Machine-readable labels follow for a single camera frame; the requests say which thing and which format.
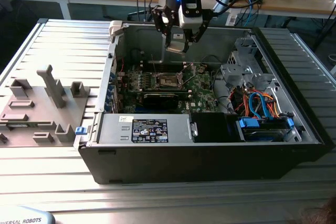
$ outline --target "motherboard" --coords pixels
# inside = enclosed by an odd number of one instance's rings
[[[193,63],[166,67],[132,66],[120,78],[121,113],[217,112],[207,66]]]

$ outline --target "circuit board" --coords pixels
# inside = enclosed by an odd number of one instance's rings
[[[183,76],[176,73],[144,72],[137,67],[126,71],[125,86],[121,89],[122,113],[170,113],[218,112],[218,103],[213,95],[211,77],[204,66],[194,65]],[[149,109],[143,106],[143,91],[158,91],[164,94],[185,93],[178,100],[177,108],[169,110]]]

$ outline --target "white cable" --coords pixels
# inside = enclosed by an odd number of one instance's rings
[[[336,65],[336,54],[329,54],[328,59]]]

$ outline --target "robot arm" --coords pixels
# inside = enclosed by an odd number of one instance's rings
[[[162,15],[168,19],[168,23],[163,22]],[[161,32],[165,38],[165,46],[171,43],[171,29],[179,26],[185,35],[183,52],[187,52],[193,42],[198,42],[210,20],[213,17],[211,9],[202,9],[201,0],[166,0],[166,5],[152,10],[153,19],[157,31]]]

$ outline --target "power supply label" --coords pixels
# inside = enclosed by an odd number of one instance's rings
[[[167,119],[134,119],[133,143],[168,143]]]

